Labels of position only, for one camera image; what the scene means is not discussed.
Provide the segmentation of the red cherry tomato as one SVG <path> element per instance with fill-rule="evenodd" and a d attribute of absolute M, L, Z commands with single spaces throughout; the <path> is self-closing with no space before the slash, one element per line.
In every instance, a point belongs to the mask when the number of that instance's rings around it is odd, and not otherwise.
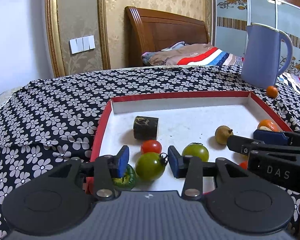
<path fill-rule="evenodd" d="M 162 152 L 162 145 L 157 140 L 146 140 L 142 143 L 140 148 L 141 154 Z"/>
<path fill-rule="evenodd" d="M 241 168 L 247 170 L 247 169 L 248 169 L 248 161 L 246 160 L 246 161 L 241 162 L 241 163 L 239 164 L 239 166 L 240 166 Z"/>

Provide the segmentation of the green tomato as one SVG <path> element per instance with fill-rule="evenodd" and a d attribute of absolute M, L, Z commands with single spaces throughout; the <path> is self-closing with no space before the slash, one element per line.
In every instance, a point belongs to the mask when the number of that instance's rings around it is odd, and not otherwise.
<path fill-rule="evenodd" d="M 166 153 L 145 153 L 136 162 L 135 172 L 142 181 L 155 181 L 163 175 L 167 163 Z"/>
<path fill-rule="evenodd" d="M 183 156 L 191 155 L 200 158 L 204 162 L 208 162 L 209 160 L 209 152 L 207 148 L 198 142 L 193 142 L 188 144 L 182 152 Z"/>

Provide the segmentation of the brown longan fruit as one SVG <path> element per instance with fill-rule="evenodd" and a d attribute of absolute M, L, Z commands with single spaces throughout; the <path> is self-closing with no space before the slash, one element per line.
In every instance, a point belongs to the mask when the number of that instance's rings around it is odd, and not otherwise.
<path fill-rule="evenodd" d="M 228 126 L 219 126 L 215 131 L 215 140 L 221 145 L 226 145 L 227 140 L 233 135 L 233 129 Z"/>

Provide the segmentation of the large orange mandarin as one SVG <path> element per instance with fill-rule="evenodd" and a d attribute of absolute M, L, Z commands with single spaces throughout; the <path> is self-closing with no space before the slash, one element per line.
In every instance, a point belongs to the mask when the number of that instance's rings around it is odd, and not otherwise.
<path fill-rule="evenodd" d="M 257 129 L 264 130 L 264 131 L 272 131 L 272 132 L 279 132 L 279 127 L 273 121 L 269 119 L 264 119 L 260 121 L 258 124 Z"/>

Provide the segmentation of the green pepper piece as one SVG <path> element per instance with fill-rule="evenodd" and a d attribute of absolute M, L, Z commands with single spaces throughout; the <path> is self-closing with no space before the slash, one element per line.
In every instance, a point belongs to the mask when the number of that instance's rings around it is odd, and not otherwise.
<path fill-rule="evenodd" d="M 113 178 L 115 189 L 120 191 L 130 191 L 136 184 L 136 172 L 131 165 L 127 165 L 126 171 L 122 178 Z"/>

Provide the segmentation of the red shallow box tray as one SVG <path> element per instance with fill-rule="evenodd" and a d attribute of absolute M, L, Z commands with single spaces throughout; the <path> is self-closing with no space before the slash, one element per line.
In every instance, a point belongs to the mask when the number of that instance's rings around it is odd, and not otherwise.
<path fill-rule="evenodd" d="M 230 127 L 235 135 L 250 138 L 258 124 L 268 119 L 281 131 L 289 126 L 252 92 L 177 92 L 119 96 L 108 101 L 100 118 L 92 147 L 91 158 L 115 155 L 123 145 L 129 147 L 129 163 L 140 156 L 141 141 L 133 135 L 137 116 L 158 118 L 157 139 L 162 150 L 174 146 L 182 151 L 192 142 L 200 142 L 209 152 L 209 160 L 225 157 L 234 163 L 243 155 L 219 145 L 215 130 Z"/>

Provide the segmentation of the small orange by pitcher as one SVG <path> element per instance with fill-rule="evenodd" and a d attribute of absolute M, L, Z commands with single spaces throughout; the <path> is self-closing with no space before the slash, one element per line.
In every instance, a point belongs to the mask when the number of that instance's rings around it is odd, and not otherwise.
<path fill-rule="evenodd" d="M 277 87 L 275 86 L 268 86 L 266 88 L 266 95 L 270 98 L 275 99 L 279 94 L 279 90 Z"/>

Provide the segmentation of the blue ceramic pitcher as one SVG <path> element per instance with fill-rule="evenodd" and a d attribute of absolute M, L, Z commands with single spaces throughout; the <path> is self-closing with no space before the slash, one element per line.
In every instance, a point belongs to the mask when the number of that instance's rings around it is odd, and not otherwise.
<path fill-rule="evenodd" d="M 273 86 L 292 60 L 293 44 L 283 31 L 271 26 L 252 23 L 247 26 L 248 43 L 244 55 L 241 78 L 258 88 Z M 287 59 L 280 65 L 281 42 L 287 47 Z"/>

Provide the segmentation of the floral navy tablecloth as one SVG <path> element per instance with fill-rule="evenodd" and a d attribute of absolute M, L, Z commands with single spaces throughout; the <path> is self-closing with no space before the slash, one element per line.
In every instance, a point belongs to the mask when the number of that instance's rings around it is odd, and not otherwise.
<path fill-rule="evenodd" d="M 171 66 L 104 70 L 34 80 L 0 107 L 0 239 L 8 233 L 1 214 L 5 197 L 71 157 L 88 161 L 99 119 L 115 96 L 247 90 L 300 130 L 300 85 L 279 77 L 277 98 L 240 77 L 236 66 Z"/>

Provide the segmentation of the striped bed quilt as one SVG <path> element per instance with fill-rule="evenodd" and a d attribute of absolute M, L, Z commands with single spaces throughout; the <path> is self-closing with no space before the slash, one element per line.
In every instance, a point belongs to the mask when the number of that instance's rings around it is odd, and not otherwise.
<path fill-rule="evenodd" d="M 156 52 L 144 52 L 141 61 L 146 66 L 201 65 L 242 67 L 244 58 L 227 53 L 211 43 L 186 44 L 180 41 Z M 277 77 L 300 94 L 300 77 L 284 72 Z"/>

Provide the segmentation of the sliding wardrobe doors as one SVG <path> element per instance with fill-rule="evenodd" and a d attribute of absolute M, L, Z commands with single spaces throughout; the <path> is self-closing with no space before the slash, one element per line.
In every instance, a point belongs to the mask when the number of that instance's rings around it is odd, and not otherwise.
<path fill-rule="evenodd" d="M 214 0 L 213 43 L 237 56 L 244 56 L 247 25 L 260 23 L 284 31 L 293 45 L 287 71 L 300 77 L 300 7 L 284 0 Z"/>

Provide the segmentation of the wooden bed headboard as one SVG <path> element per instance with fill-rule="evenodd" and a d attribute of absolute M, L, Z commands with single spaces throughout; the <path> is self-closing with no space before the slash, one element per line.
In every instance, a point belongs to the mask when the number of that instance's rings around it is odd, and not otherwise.
<path fill-rule="evenodd" d="M 143 66 L 141 55 L 170 47 L 177 42 L 209 43 L 210 35 L 204 21 L 170 12 L 125 7 L 129 19 L 128 65 Z"/>

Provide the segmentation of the white wall switch panel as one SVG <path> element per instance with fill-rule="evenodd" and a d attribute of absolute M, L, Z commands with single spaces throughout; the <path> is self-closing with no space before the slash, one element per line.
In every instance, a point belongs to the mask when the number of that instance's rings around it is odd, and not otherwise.
<path fill-rule="evenodd" d="M 96 48 L 94 35 L 73 38 L 69 40 L 69 46 L 71 55 L 93 50 Z"/>

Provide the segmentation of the gold wall frame moulding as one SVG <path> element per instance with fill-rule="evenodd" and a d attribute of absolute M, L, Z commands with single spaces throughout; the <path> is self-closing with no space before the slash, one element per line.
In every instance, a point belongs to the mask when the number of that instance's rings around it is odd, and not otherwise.
<path fill-rule="evenodd" d="M 56 77 L 110 69 L 105 0 L 45 0 L 45 19 Z M 90 35 L 96 48 L 71 55 L 69 40 Z"/>

